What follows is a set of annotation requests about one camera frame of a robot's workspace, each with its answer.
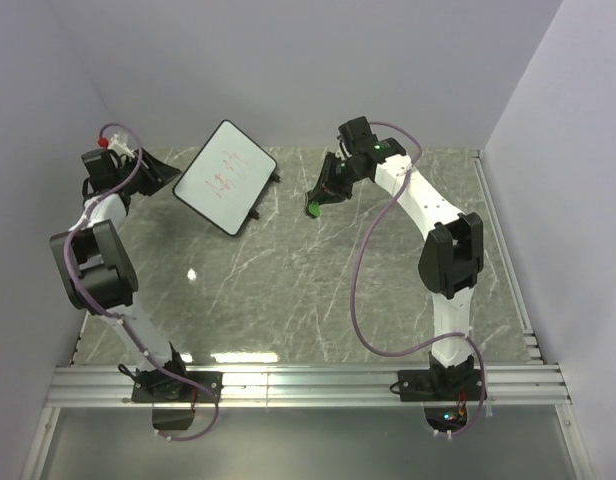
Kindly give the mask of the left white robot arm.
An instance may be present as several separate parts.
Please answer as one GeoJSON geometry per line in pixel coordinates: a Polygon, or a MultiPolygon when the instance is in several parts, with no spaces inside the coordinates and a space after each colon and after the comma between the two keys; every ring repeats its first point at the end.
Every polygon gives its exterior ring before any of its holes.
{"type": "Polygon", "coordinates": [[[72,305],[100,318],[135,357],[136,369],[123,364],[120,373],[150,397],[168,402],[184,399],[191,379],[181,355],[159,334],[138,295],[138,278],[118,230],[132,196],[151,196],[180,170],[147,151],[119,154],[99,148],[81,156],[88,177],[82,185],[83,213],[68,231],[49,245],[72,305]]]}

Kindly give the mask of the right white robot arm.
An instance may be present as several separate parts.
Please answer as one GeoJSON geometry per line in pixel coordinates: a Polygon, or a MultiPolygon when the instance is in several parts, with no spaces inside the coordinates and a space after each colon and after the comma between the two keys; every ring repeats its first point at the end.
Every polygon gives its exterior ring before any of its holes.
{"type": "Polygon", "coordinates": [[[434,336],[418,346],[430,350],[428,369],[400,376],[402,395],[420,402],[485,400],[483,357],[470,333],[472,296],[484,268],[481,217],[446,200],[394,139],[348,157],[326,153],[306,194],[306,214],[317,218],[321,206],[350,199],[364,179],[390,194],[389,204],[401,206],[424,240],[417,269],[433,301],[434,336]]]}

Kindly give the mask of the green whiteboard eraser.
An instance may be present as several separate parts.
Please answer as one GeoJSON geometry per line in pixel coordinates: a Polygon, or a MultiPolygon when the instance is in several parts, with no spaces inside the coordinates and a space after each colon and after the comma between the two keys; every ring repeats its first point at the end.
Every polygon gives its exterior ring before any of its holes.
{"type": "Polygon", "coordinates": [[[308,202],[305,206],[305,214],[311,218],[316,219],[321,215],[320,205],[318,202],[308,202]]]}

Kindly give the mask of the white whiteboard black frame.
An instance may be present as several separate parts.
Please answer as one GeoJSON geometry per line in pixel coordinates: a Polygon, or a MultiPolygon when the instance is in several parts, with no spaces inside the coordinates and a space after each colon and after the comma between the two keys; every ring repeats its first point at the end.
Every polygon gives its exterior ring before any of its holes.
{"type": "Polygon", "coordinates": [[[277,161],[233,122],[213,131],[172,187],[174,197],[229,236],[256,219],[255,204],[271,182],[277,161]]]}

